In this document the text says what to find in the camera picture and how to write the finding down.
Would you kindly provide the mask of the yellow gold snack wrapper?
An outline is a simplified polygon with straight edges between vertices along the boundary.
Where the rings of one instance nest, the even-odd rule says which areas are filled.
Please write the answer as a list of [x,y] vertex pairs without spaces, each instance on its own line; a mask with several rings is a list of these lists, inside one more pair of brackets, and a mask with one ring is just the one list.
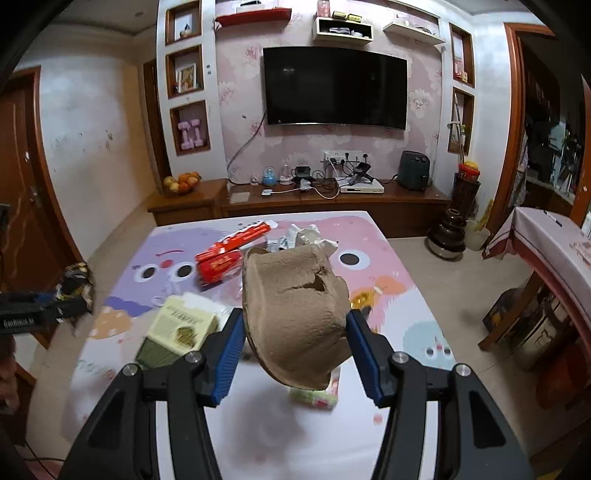
[[349,306],[352,310],[359,310],[368,319],[376,302],[377,292],[374,288],[360,288],[351,293]]

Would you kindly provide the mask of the brown paper pulp tray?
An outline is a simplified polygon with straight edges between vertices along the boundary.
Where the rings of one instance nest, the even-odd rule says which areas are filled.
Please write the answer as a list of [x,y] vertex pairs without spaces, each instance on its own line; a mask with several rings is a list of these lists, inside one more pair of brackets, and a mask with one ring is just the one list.
[[351,356],[348,285],[318,246],[250,250],[242,266],[242,310],[253,354],[283,385],[324,390]]

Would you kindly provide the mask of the red white long box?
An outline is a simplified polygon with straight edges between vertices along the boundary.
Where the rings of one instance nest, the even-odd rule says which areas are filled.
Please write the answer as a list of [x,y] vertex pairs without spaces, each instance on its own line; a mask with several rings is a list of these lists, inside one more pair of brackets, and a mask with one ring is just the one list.
[[252,241],[259,239],[276,229],[277,223],[273,220],[256,221],[252,224],[246,225],[242,229],[228,234],[218,240],[208,249],[200,252],[194,257],[197,264],[211,260],[221,254],[239,249],[242,246],[252,243]]

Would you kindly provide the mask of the white paper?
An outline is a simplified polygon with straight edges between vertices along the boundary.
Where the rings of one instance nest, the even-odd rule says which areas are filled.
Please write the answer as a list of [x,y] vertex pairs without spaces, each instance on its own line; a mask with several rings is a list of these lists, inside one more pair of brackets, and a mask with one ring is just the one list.
[[339,248],[338,241],[322,237],[317,225],[311,224],[307,228],[300,228],[296,224],[291,224],[287,228],[287,233],[279,239],[270,239],[267,241],[266,249],[270,252],[277,252],[306,245],[318,246],[328,258]]

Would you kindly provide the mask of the brown wooden door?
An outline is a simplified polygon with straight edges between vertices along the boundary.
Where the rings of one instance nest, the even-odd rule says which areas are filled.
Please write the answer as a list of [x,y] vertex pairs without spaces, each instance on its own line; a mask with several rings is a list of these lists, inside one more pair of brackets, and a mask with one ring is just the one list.
[[52,290],[82,260],[50,178],[40,116],[41,68],[10,76],[1,92],[1,289]]

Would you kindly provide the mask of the cartoon printed tablecloth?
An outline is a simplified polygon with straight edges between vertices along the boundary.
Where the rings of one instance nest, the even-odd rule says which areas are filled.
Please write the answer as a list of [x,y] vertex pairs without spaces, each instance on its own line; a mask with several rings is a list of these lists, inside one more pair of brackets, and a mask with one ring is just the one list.
[[452,369],[425,299],[365,212],[315,212],[155,228],[95,319],[63,416],[75,438],[130,362],[155,355],[156,317],[171,306],[224,324],[245,318],[249,358],[205,412],[225,479],[367,479],[388,422],[363,389],[346,341],[359,310],[394,350]]

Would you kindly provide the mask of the green pink tissue packet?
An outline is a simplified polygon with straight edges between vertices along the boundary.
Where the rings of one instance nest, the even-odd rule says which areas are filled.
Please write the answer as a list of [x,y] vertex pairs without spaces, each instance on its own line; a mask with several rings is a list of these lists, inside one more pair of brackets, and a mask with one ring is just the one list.
[[341,369],[335,368],[329,377],[329,385],[324,390],[302,390],[290,388],[290,399],[301,405],[315,409],[332,411],[339,402],[339,377]]

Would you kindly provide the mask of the side table with pink cloth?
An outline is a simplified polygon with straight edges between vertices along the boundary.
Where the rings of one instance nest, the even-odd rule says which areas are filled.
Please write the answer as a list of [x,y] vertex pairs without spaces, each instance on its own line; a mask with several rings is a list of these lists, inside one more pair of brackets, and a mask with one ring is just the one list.
[[517,207],[482,257],[521,257],[560,301],[590,349],[590,239],[570,218]]

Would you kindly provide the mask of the pink dumbbells ornament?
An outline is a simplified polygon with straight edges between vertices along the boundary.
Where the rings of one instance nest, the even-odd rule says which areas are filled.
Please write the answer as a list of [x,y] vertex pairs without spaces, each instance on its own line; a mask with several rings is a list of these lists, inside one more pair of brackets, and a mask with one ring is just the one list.
[[181,133],[180,148],[182,151],[197,149],[204,145],[204,139],[201,137],[199,127],[199,119],[181,121],[177,124],[177,128]]

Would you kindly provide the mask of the brown wooden tv cabinet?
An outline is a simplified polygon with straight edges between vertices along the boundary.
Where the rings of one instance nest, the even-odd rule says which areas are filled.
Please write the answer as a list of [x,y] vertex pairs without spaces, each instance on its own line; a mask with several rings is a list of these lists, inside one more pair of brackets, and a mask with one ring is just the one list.
[[263,196],[260,186],[230,186],[222,179],[202,181],[197,190],[181,196],[154,194],[147,211],[158,226],[267,214],[329,211],[365,211],[388,238],[425,236],[450,204],[435,187],[415,192],[397,183],[385,186],[383,194],[341,194],[327,200],[315,191]]

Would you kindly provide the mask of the white set-top box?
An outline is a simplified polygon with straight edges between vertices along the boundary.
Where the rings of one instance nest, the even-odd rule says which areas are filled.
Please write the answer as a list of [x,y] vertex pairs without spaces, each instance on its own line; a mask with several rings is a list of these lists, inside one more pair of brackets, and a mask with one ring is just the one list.
[[349,179],[339,179],[339,192],[342,194],[372,194],[381,195],[385,193],[385,187],[376,179],[369,181],[365,178],[349,184]]

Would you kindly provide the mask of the black speaker box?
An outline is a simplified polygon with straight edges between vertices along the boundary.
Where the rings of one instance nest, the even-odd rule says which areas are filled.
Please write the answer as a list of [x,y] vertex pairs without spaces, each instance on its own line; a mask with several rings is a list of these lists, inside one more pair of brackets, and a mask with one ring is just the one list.
[[398,184],[410,191],[424,192],[429,186],[430,159],[423,153],[405,150],[399,165]]

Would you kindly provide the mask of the blue snow globe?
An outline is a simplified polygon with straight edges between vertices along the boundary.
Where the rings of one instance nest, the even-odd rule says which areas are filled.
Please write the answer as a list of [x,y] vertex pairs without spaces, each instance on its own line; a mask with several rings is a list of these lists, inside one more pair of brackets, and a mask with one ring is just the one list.
[[273,167],[267,167],[263,171],[262,184],[266,187],[273,187],[276,183],[276,170]]

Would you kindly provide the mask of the framed picture in niche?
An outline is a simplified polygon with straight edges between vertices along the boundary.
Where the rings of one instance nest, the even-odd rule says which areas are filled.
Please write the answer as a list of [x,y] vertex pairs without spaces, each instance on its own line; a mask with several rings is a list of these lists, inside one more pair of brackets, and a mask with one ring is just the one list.
[[192,63],[176,70],[176,90],[179,94],[193,91],[197,86],[197,65]]

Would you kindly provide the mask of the white wall power strip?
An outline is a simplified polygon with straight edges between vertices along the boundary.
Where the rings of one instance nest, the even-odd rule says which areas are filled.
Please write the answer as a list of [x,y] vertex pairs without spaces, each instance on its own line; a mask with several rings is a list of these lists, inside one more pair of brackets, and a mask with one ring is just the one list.
[[322,162],[332,160],[335,164],[342,162],[356,164],[365,162],[368,154],[361,150],[324,150],[322,151]]

